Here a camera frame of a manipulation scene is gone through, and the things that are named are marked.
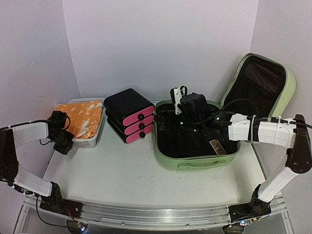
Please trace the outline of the white perforated plastic basket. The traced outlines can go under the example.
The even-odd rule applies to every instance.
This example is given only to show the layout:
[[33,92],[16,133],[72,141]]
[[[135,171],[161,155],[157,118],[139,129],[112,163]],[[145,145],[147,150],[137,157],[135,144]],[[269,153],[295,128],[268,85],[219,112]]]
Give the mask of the white perforated plastic basket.
[[[69,101],[69,103],[88,102],[88,101],[94,101],[94,100],[101,100],[102,104],[104,103],[104,98],[102,97],[78,98],[78,99],[73,99]],[[102,118],[101,118],[101,122],[100,122],[100,126],[99,126],[97,134],[93,138],[89,138],[89,139],[73,139],[74,146],[79,147],[79,148],[94,148],[97,144],[100,127],[103,123],[103,119],[104,119],[104,107],[103,107]]]

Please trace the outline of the orange snack bag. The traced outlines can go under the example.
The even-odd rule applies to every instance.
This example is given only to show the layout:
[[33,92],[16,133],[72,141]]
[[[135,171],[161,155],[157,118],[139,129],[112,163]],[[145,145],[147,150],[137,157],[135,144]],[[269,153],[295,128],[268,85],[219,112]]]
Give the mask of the orange snack bag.
[[93,138],[99,129],[103,104],[101,100],[88,102],[59,104],[55,111],[65,112],[71,123],[66,121],[67,131],[74,135],[74,139]]

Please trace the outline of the black pink drawer organizer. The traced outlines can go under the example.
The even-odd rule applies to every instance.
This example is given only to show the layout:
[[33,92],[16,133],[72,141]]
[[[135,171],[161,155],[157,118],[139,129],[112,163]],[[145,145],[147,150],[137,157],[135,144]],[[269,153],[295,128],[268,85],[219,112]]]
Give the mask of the black pink drawer organizer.
[[155,106],[132,88],[107,97],[103,103],[107,122],[125,143],[152,132]]

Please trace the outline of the green hard-shell suitcase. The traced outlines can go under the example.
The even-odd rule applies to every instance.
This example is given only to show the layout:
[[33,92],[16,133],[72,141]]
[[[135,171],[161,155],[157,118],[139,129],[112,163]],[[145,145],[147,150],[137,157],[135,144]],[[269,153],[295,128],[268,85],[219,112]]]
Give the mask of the green hard-shell suitcase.
[[[258,54],[246,54],[238,65],[221,103],[208,101],[214,114],[220,109],[243,115],[278,117],[283,114],[296,89],[293,74],[282,64]],[[155,112],[174,111],[171,100],[156,104]],[[217,155],[203,136],[183,130],[156,134],[156,159],[168,170],[200,170],[228,165],[240,151],[240,142],[221,141],[227,152]]]

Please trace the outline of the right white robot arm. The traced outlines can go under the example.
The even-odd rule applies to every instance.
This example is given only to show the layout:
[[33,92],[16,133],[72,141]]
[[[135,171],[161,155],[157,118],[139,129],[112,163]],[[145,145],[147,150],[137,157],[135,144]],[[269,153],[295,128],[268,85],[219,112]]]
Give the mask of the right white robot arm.
[[155,135],[161,157],[183,169],[226,165],[238,154],[241,142],[252,144],[269,170],[255,198],[245,206],[248,215],[256,216],[291,180],[311,169],[309,130],[302,115],[257,117],[221,111],[196,121],[161,111]]

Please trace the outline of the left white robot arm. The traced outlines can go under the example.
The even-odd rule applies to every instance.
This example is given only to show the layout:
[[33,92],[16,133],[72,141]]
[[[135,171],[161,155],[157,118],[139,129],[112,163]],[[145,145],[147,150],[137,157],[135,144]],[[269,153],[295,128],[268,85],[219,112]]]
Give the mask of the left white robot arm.
[[10,187],[24,194],[36,194],[48,197],[46,204],[55,213],[65,209],[65,201],[52,194],[56,187],[29,168],[23,166],[19,157],[28,145],[48,139],[55,151],[66,155],[73,147],[74,135],[65,129],[63,124],[47,120],[9,125],[0,130],[0,179]]

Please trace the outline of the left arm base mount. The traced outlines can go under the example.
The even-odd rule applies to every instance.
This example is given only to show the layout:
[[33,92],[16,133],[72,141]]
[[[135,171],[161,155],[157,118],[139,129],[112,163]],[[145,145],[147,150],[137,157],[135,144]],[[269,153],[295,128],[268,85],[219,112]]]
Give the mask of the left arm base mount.
[[68,199],[53,199],[42,197],[40,208],[60,215],[66,215],[70,218],[79,218],[82,212],[83,204],[78,201]]

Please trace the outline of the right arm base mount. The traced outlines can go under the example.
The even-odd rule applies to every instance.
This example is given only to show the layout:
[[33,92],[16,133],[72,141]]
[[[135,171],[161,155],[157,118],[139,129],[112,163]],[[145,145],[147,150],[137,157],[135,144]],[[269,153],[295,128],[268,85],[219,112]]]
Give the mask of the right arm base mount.
[[271,213],[270,202],[262,201],[258,196],[252,197],[248,203],[242,203],[229,206],[229,215],[231,223],[241,220],[260,218]]

